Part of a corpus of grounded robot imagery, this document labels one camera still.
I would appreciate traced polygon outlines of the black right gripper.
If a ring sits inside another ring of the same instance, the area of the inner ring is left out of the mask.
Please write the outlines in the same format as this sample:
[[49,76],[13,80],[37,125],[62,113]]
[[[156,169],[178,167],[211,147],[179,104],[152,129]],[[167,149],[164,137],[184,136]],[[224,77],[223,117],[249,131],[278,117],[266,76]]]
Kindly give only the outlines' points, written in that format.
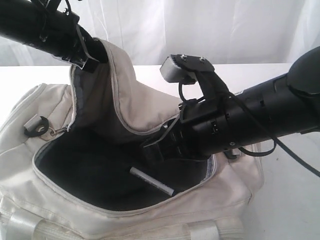
[[249,128],[248,118],[230,99],[184,105],[168,122],[165,137],[143,142],[141,151],[147,163],[206,160],[210,155],[248,146]]

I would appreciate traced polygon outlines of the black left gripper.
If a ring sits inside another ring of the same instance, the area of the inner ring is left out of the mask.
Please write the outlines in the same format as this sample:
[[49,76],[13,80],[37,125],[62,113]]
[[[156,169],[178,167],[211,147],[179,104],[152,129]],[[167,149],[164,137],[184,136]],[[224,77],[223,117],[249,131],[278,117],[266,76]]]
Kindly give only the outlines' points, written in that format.
[[94,73],[100,63],[109,61],[105,47],[86,30],[83,38],[80,17],[72,11],[68,0],[65,3],[66,8],[60,12],[60,0],[37,1],[42,20],[39,39],[46,45],[45,51],[57,59],[73,64],[82,71]]

